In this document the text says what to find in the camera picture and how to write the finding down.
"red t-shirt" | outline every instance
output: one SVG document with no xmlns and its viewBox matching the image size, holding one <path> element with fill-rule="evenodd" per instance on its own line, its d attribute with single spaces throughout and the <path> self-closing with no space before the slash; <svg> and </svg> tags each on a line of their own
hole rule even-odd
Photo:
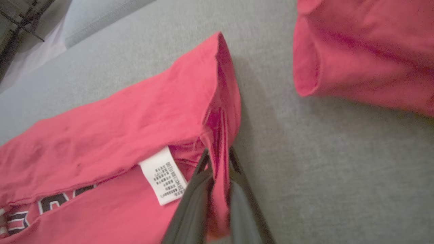
<svg viewBox="0 0 434 244">
<path fill-rule="evenodd" d="M 0 208 L 15 232 L 0 243 L 159 243 L 179 200 L 160 206 L 137 164 L 167 145 L 187 180 L 210 149 L 208 234 L 227 235 L 240 110 L 216 33 L 157 76 L 37 122 L 0 148 Z"/>
<path fill-rule="evenodd" d="M 434 116 L 434 1 L 298 0 L 294 83 Z"/>
</svg>

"gray fabric surface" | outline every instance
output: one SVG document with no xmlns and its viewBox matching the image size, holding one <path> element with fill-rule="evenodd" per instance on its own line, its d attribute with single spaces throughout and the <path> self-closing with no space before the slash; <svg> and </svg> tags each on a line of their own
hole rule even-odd
<svg viewBox="0 0 434 244">
<path fill-rule="evenodd" d="M 0 143 L 160 73 L 221 30 L 242 96 L 235 149 L 277 242 L 431 243 L 433 119 L 300 98 L 295 20 L 290 0 L 158 0 L 0 94 Z"/>
<path fill-rule="evenodd" d="M 65 18 L 67 48 L 154 0 L 73 0 Z"/>
</svg>

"white care label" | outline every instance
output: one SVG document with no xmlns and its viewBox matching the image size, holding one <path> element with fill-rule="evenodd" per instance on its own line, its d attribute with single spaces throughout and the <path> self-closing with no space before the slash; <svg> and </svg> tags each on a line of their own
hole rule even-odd
<svg viewBox="0 0 434 244">
<path fill-rule="evenodd" d="M 138 165 L 154 189 L 160 206 L 182 197 L 187 188 L 187 181 L 176 166 L 169 147 Z"/>
</svg>

